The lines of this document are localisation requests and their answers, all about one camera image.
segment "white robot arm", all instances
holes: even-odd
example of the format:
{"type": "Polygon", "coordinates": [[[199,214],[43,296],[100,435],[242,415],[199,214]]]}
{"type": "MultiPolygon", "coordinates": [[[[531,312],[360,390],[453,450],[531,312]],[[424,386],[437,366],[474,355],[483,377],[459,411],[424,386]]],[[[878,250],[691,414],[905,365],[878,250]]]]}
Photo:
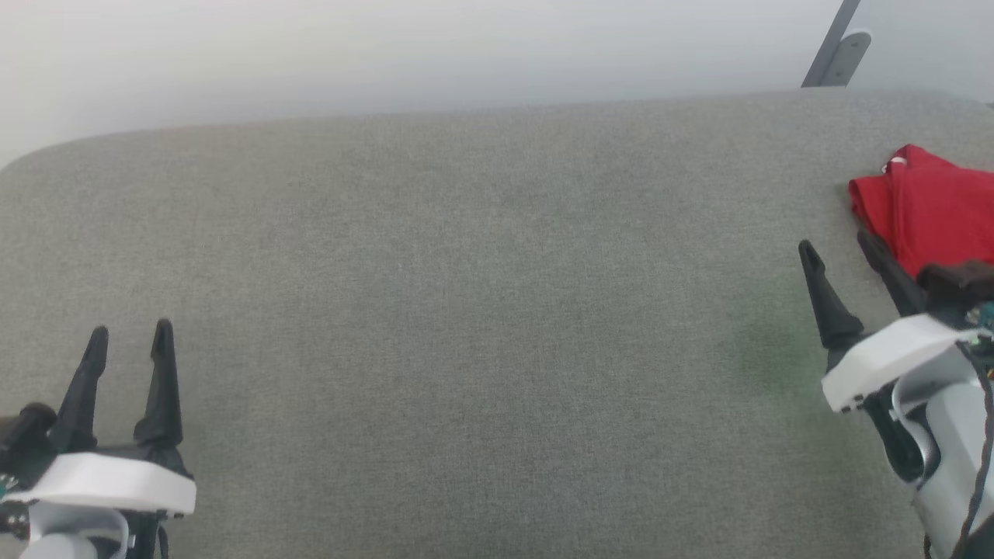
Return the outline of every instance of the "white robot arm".
{"type": "Polygon", "coordinates": [[[902,318],[868,334],[825,277],[807,241],[799,252],[835,412],[864,411],[894,472],[915,489],[933,559],[994,557],[994,268],[930,266],[917,283],[866,232],[860,245],[902,318]]]}
{"type": "Polygon", "coordinates": [[[0,427],[0,530],[28,540],[21,559],[152,559],[161,522],[194,511],[197,486],[183,441],[173,328],[160,320],[145,417],[134,443],[99,447],[96,383],[107,330],[93,331],[59,413],[31,404],[0,427]]]}

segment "black cable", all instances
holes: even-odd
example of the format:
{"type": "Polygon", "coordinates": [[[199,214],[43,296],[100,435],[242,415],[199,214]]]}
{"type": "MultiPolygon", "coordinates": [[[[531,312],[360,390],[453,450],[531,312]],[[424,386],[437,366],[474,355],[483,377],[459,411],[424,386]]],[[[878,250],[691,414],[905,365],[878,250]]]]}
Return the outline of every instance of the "black cable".
{"type": "Polygon", "coordinates": [[[169,559],[169,538],[166,537],[166,529],[159,526],[159,555],[162,559],[169,559]]]}
{"type": "Polygon", "coordinates": [[[977,518],[980,501],[984,496],[987,470],[991,466],[991,448],[994,447],[994,390],[991,389],[987,370],[977,361],[966,342],[957,342],[956,346],[977,373],[977,378],[980,380],[980,388],[984,391],[984,411],[987,417],[984,422],[984,447],[980,453],[980,471],[977,472],[977,478],[973,487],[973,496],[970,497],[970,503],[966,508],[966,518],[963,520],[963,526],[959,529],[959,540],[956,541],[956,546],[952,548],[950,559],[959,559],[966,551],[966,540],[970,537],[970,528],[973,527],[973,521],[977,518]]]}

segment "folded red shirt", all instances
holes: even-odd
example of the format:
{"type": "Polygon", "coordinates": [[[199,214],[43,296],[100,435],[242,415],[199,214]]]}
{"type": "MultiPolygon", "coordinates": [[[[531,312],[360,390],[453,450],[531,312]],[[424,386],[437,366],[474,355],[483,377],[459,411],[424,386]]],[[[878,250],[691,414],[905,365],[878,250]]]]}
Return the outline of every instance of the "folded red shirt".
{"type": "Polygon", "coordinates": [[[849,183],[853,212],[913,278],[927,264],[994,264],[994,173],[906,145],[884,174],[849,183]]]}

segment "gray fabric surface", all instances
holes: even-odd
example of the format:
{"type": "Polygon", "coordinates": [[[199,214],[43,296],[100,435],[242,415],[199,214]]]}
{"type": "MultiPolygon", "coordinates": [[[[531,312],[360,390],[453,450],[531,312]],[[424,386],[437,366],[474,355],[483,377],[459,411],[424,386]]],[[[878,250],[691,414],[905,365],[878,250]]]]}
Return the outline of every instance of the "gray fabric surface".
{"type": "Polygon", "coordinates": [[[809,90],[46,149],[0,173],[0,409],[57,405],[104,323],[127,441],[172,318],[178,558],[916,557],[796,256],[895,316],[845,183],[908,142],[994,169],[994,112],[809,90]]]}

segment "white wall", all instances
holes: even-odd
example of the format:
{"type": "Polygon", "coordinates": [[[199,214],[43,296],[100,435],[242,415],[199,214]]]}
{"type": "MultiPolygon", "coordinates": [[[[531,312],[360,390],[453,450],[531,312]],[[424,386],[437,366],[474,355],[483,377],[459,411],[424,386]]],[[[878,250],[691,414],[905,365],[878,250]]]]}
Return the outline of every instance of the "white wall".
{"type": "Polygon", "coordinates": [[[850,88],[925,88],[994,102],[994,1],[863,0],[849,28],[873,34],[850,88]]]}
{"type": "Polygon", "coordinates": [[[840,0],[3,0],[0,165],[81,136],[796,88],[840,0]]]}

